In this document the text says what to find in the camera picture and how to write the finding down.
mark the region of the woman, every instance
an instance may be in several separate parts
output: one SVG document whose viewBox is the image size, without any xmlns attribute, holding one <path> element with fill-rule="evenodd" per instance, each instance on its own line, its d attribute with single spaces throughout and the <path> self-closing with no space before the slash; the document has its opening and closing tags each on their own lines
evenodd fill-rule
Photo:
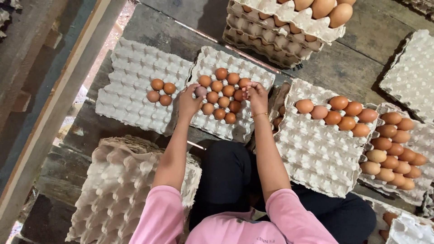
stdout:
<svg viewBox="0 0 434 244">
<path fill-rule="evenodd" d="M 174 244 L 183 230 L 180 190 L 187 131 L 204 99 L 192 98 L 198 86 L 182 91 L 178 123 L 158 164 L 131 244 Z M 361 244 L 375 227 L 372 208 L 351 193 L 346 199 L 330 198 L 292 186 L 268 121 L 267 91 L 257 82 L 248 83 L 243 91 L 255 122 L 256 156 L 241 143 L 229 141 L 216 142 L 206 150 L 186 243 Z M 255 208 L 267 212 L 262 218 L 266 221 L 250 221 L 248 199 L 254 198 Z"/>
</svg>

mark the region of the bracelet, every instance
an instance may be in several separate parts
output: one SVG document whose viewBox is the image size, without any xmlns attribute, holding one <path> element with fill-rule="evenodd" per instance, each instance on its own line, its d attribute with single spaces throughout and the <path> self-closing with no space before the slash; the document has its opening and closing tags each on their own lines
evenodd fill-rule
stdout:
<svg viewBox="0 0 434 244">
<path fill-rule="evenodd" d="M 257 115 L 260 115 L 260 114 L 265 114 L 265 115 L 267 115 L 268 116 L 268 113 L 267 112 L 265 112 L 265 113 L 256 113 L 256 114 L 254 114 L 254 115 L 252 115 L 252 116 L 250 116 L 251 118 L 253 118 L 253 117 L 256 117 Z"/>
</svg>

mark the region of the hand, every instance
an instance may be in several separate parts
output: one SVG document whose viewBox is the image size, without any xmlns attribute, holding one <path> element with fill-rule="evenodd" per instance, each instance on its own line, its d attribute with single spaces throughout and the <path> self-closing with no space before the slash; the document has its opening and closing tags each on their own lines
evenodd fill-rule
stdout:
<svg viewBox="0 0 434 244">
<path fill-rule="evenodd" d="M 193 99 L 193 91 L 199 86 L 200 84 L 192 84 L 182 90 L 179 97 L 179 119 L 191 121 L 193 115 L 199 111 L 201 103 L 205 99 L 205 96 Z"/>
<path fill-rule="evenodd" d="M 248 82 L 243 99 L 250 101 L 252 115 L 268 112 L 268 92 L 259 82 Z"/>
</svg>

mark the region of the torn egg tray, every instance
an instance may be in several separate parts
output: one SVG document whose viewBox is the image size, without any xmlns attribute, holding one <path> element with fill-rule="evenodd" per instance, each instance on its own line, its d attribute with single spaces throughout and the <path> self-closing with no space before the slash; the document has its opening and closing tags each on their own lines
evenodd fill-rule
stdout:
<svg viewBox="0 0 434 244">
<path fill-rule="evenodd" d="M 310 114 L 298 114 L 294 106 L 301 99 L 310 99 L 330 110 L 328 101 L 334 96 L 338 94 L 294 79 L 291 85 L 282 85 L 270 121 L 279 116 L 279 108 L 285 105 L 286 112 L 274 138 L 291 180 L 328 196 L 344 198 L 357 183 L 361 172 L 358 161 L 368 139 L 353 137 L 351 131 L 340 131 L 337 125 L 326 125 L 323 119 L 311 119 Z M 375 123 L 376 120 L 366 124 L 370 134 Z"/>
<path fill-rule="evenodd" d="M 363 195 L 358 196 L 369 203 L 377 216 L 377 224 L 372 234 L 368 237 L 368 244 L 434 243 L 434 232 L 432 229 L 434 224 L 432 221 L 415 216 L 410 212 L 376 199 Z M 392 221 L 391 227 L 383 220 L 383 215 L 387 212 L 398 215 L 398 218 Z M 390 230 L 387 242 L 379 234 L 380 230 Z"/>
<path fill-rule="evenodd" d="M 380 88 L 419 120 L 434 124 L 434 37 L 428 30 L 418 30 L 407 39 Z"/>
<path fill-rule="evenodd" d="M 313 52 L 321 51 L 322 47 L 324 46 L 324 44 L 319 42 L 318 40 L 313 42 L 307 42 L 305 40 L 305 35 L 302 33 L 291 34 L 289 30 L 289 25 L 282 26 L 282 28 L 284 28 L 288 33 L 287 35 L 283 35 L 279 31 L 277 31 L 276 28 L 267 29 L 256 23 L 252 23 L 246 19 L 238 17 L 234 14 L 228 14 L 226 21 L 230 27 L 240 30 L 249 36 L 261 37 L 267 43 L 272 43 L 276 41 L 276 43 L 286 44 L 283 40 L 289 40 L 293 43 L 297 43 L 301 45 L 306 49 L 310 49 Z"/>
<path fill-rule="evenodd" d="M 163 152 L 150 141 L 130 135 L 102 139 L 92 153 L 66 241 L 127 244 L 140 220 Z M 193 206 L 201 173 L 198 161 L 187 153 L 181 187 L 185 216 Z"/>
<path fill-rule="evenodd" d="M 6 21 L 9 20 L 9 13 L 0 8 L 0 27 L 4 25 Z M 6 34 L 0 30 L 0 37 L 6 37 Z"/>
<path fill-rule="evenodd" d="M 275 74 L 251 62 L 236 58 L 223 51 L 217 51 L 210 46 L 203 46 L 191 71 L 191 80 L 187 85 L 197 83 L 202 75 L 210 76 L 212 81 L 217 80 L 214 73 L 218 68 L 226 68 L 228 73 L 238 73 L 240 78 L 249 78 L 252 81 L 260 82 L 267 91 L 270 90 L 276 77 Z M 222 80 L 222 83 L 224 86 L 228 85 L 225 79 Z M 237 120 L 234 124 L 226 124 L 224 119 L 216 120 L 213 114 L 204 115 L 202 110 L 199 110 L 193 116 L 190 125 L 222 139 L 247 143 L 252 136 L 254 125 L 251 118 L 250 102 L 242 101 L 241 105 L 242 108 L 236 114 Z"/>
<path fill-rule="evenodd" d="M 126 125 L 171 135 L 178 118 L 177 95 L 190 77 L 192 62 L 121 37 L 112 53 L 110 84 L 98 91 L 95 112 Z M 146 95 L 155 78 L 176 86 L 172 103 L 152 103 Z"/>
<path fill-rule="evenodd" d="M 403 118 L 410 118 L 407 112 L 399 109 L 399 107 L 391 103 L 382 103 L 376 111 L 379 115 L 387 112 L 398 112 Z M 419 121 L 413 120 L 414 128 L 408 131 L 411 134 L 410 140 L 401 145 L 409 148 L 416 153 L 420 153 L 427 158 L 427 163 L 422 166 L 417 166 L 422 174 L 419 178 L 413 179 L 415 188 L 410 191 L 397 189 L 396 186 L 387 185 L 385 181 L 375 180 L 375 176 L 361 174 L 360 179 L 367 185 L 376 188 L 377 190 L 388 194 L 395 195 L 402 198 L 404 201 L 421 206 L 424 199 L 424 194 L 432 189 L 431 183 L 434 179 L 434 125 L 423 124 Z M 377 126 L 383 125 L 385 122 L 378 119 Z M 367 161 L 366 156 L 362 156 L 360 162 Z"/>
<path fill-rule="evenodd" d="M 223 40 L 235 45 L 237 48 L 252 49 L 258 54 L 265 55 L 270 62 L 282 67 L 294 68 L 297 64 L 301 63 L 299 58 L 277 49 L 273 44 L 264 45 L 260 38 L 250 40 L 248 35 L 238 34 L 237 30 L 232 29 L 230 26 L 226 26 L 223 32 Z"/>
<path fill-rule="evenodd" d="M 250 13 L 246 13 L 243 10 L 243 5 L 246 5 L 252 9 Z M 238 17 L 257 23 L 265 28 L 276 29 L 283 35 L 289 34 L 289 30 L 275 27 L 273 18 L 261 20 L 259 18 L 259 12 L 276 15 L 280 21 L 292 22 L 294 25 L 302 30 L 305 35 L 316 36 L 322 43 L 331 43 L 332 41 L 343 37 L 345 34 L 345 26 L 339 26 L 337 28 L 329 28 L 330 18 L 324 17 L 314 20 L 312 18 L 312 9 L 307 8 L 302 11 L 295 11 L 295 5 L 293 1 L 280 4 L 277 1 L 270 0 L 233 0 L 229 1 L 227 12 L 235 14 Z"/>
</svg>

